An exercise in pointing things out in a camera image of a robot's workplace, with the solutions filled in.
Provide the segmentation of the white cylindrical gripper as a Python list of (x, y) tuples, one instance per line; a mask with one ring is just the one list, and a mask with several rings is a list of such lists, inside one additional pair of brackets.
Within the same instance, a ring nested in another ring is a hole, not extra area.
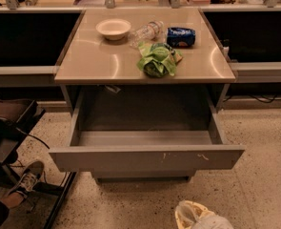
[(174, 215), (178, 229), (234, 229), (226, 218), (190, 200), (180, 201)]

